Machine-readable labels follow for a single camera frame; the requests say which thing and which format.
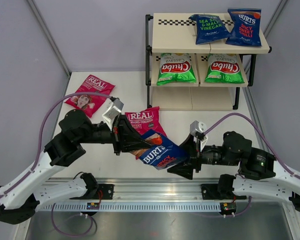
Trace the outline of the blue Burts sea salt bag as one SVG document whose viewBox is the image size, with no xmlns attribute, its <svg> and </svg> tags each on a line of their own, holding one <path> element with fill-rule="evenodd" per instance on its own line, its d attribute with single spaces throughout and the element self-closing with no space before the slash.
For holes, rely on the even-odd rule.
<svg viewBox="0 0 300 240">
<path fill-rule="evenodd" d="M 196 45 L 227 39 L 231 36 L 225 24 L 217 15 L 193 14 L 188 19 L 196 22 Z"/>
</svg>

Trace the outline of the green Chuba bag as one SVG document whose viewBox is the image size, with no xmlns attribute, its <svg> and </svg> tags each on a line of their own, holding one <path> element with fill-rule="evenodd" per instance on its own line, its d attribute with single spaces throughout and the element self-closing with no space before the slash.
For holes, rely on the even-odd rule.
<svg viewBox="0 0 300 240">
<path fill-rule="evenodd" d="M 207 57 L 207 64 L 205 82 L 217 84 L 244 83 L 238 58 L 235 54 L 210 53 Z"/>
<path fill-rule="evenodd" d="M 156 84 L 195 83 L 194 68 L 188 53 L 162 53 Z"/>
</svg>

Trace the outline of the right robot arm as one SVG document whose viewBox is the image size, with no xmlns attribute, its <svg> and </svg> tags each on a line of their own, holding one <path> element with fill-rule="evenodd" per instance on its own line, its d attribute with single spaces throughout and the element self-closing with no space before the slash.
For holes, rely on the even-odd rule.
<svg viewBox="0 0 300 240">
<path fill-rule="evenodd" d="M 290 202 L 300 212 L 300 177 L 286 170 L 277 158 L 252 146 L 252 141 L 228 131 L 223 144 L 200 146 L 200 140 L 189 135 L 180 146 L 189 156 L 167 172 L 192 180 L 202 165 L 238 167 L 235 175 L 221 174 L 218 183 L 202 184 L 204 200 L 243 200 L 263 198 Z"/>
</svg>

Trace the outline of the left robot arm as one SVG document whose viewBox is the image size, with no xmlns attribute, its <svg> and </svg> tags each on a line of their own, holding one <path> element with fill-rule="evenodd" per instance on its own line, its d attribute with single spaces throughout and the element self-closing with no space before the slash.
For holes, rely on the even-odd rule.
<svg viewBox="0 0 300 240">
<path fill-rule="evenodd" d="M 0 222 L 17 225 L 48 205 L 100 196 L 98 182 L 91 173 L 84 172 L 63 184 L 43 185 L 86 153 L 82 144 L 111 144 L 116 155 L 152 147 L 122 114 L 114 118 L 113 126 L 108 126 L 103 121 L 92 123 L 81 110 L 71 110 L 59 126 L 61 132 L 46 144 L 37 161 L 13 181 L 0 186 Z"/>
</svg>

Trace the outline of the blue Burts chilli bag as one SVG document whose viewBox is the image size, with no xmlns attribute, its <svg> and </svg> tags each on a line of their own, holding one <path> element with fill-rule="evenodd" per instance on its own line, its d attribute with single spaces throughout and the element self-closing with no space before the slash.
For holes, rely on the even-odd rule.
<svg viewBox="0 0 300 240">
<path fill-rule="evenodd" d="M 262 10 L 259 8 L 229 8 L 227 10 L 234 25 L 228 45 L 243 47 L 261 47 L 260 22 Z"/>
<path fill-rule="evenodd" d="M 152 166 L 157 170 L 163 170 L 168 167 L 183 163 L 188 159 L 189 154 L 181 147 L 176 145 L 165 135 L 149 130 L 141 136 L 150 148 L 140 150 L 136 157 L 144 164 Z"/>
</svg>

